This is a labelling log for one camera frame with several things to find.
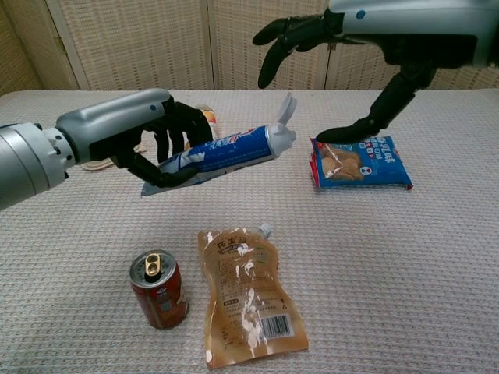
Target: blue toothpaste label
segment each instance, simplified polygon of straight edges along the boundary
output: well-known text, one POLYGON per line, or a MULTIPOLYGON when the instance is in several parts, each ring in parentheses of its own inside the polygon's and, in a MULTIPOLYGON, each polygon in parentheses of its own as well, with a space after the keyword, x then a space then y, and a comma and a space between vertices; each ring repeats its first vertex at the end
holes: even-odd
POLYGON ((272 150, 268 145, 265 127, 261 126, 195 146, 187 151, 189 159, 193 161, 190 164, 181 164, 181 154, 166 163, 176 162, 179 170, 196 165, 200 173, 205 173, 271 156, 272 150))
MULTIPOLYGON (((199 185, 210 179, 222 176, 231 171, 244 168, 273 158, 272 149, 266 136, 266 127, 261 126, 246 132, 240 132, 216 139, 177 154, 160 165, 160 170, 175 173, 183 168, 195 166, 199 172, 179 187, 199 185)), ((161 189, 145 183, 142 196, 150 196, 171 188, 161 189)))

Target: silver robotic arm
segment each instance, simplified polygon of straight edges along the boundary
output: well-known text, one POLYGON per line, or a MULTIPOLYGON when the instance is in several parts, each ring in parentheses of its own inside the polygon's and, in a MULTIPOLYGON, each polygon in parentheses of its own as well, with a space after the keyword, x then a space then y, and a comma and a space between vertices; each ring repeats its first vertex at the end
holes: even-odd
POLYGON ((322 43, 376 44, 397 74, 351 126, 329 129, 322 143, 357 143, 386 129, 430 84, 437 69, 499 65, 499 0, 331 0, 324 14, 276 19, 253 39, 270 43, 258 85, 270 84, 293 51, 322 43))
POLYGON ((195 146, 212 140, 203 113, 175 102, 167 90, 150 89, 71 111, 56 126, 34 123, 0 125, 0 210, 54 188, 75 164, 111 158, 119 168, 160 187, 176 186, 197 170, 165 174, 133 148, 143 131, 154 132, 162 162, 184 149, 183 133, 195 146))

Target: can lid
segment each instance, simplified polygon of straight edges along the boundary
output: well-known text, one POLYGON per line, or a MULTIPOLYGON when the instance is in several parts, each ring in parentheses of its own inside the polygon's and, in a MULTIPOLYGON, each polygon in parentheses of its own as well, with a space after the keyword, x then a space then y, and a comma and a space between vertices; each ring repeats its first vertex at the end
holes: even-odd
POLYGON ((153 288, 168 280, 175 272, 176 261, 172 254, 149 251, 138 256, 130 267, 130 280, 141 288, 153 288))

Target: can pull tab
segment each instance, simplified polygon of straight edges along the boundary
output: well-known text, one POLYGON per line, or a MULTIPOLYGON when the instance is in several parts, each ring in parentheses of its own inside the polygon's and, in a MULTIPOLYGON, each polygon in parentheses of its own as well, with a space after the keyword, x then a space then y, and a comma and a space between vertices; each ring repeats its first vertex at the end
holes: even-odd
POLYGON ((146 257, 145 280, 155 282, 161 278, 161 257, 158 253, 151 253, 146 257))

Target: toothpaste tube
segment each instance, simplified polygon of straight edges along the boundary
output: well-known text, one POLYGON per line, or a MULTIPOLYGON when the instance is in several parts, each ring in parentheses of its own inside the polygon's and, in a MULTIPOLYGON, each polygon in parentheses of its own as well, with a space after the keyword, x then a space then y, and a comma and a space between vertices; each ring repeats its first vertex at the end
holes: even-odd
POLYGON ((159 167, 164 173, 175 173, 188 166, 198 168, 199 173, 189 181, 173 188, 162 189, 145 183, 142 196, 199 185, 247 166, 275 160, 285 150, 291 148, 296 140, 295 132, 286 127, 295 108, 296 99, 288 94, 278 112, 278 124, 265 125, 216 139, 167 159, 159 167))

